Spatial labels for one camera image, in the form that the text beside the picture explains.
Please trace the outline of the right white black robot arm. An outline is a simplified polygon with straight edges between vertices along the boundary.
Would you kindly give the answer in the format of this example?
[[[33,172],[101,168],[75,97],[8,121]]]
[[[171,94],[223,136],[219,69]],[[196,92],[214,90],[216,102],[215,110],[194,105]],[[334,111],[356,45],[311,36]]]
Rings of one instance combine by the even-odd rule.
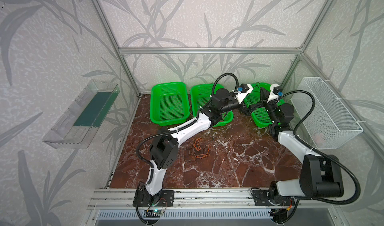
[[[334,205],[348,205],[357,201],[362,190],[360,182],[353,172],[341,164],[336,156],[321,152],[298,135],[299,126],[316,107],[315,97],[303,90],[288,93],[288,95],[305,94],[312,101],[309,111],[295,128],[291,129],[289,123],[294,118],[295,108],[291,104],[278,105],[278,102],[286,96],[282,87],[275,84],[271,90],[264,87],[258,89],[260,100],[253,105],[244,105],[242,112],[249,115],[256,109],[264,108],[272,122],[269,126],[271,136],[302,163],[298,179],[271,183],[267,193],[269,201],[277,204],[283,198],[288,197]]]

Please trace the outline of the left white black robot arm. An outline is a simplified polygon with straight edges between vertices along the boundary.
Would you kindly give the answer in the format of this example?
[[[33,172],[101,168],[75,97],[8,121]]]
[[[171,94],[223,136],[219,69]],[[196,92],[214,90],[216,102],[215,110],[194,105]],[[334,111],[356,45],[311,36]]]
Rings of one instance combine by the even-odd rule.
[[[139,143],[136,155],[150,166],[145,183],[139,183],[139,189],[148,196],[158,196],[163,190],[163,181],[167,169],[173,165],[178,156],[179,147],[198,133],[218,124],[224,114],[238,109],[244,101],[240,91],[229,92],[218,89],[210,100],[197,112],[196,117],[171,129],[162,130],[154,136]]]

